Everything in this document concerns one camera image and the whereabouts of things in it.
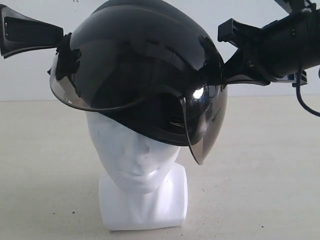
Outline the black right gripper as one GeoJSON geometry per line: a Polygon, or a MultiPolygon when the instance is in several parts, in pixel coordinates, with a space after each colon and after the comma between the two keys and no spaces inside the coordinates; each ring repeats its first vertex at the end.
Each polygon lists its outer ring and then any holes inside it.
{"type": "Polygon", "coordinates": [[[320,64],[320,10],[309,0],[277,4],[288,16],[262,28],[233,18],[218,26],[218,41],[237,48],[222,68],[225,85],[308,83],[306,70],[320,64]]]}

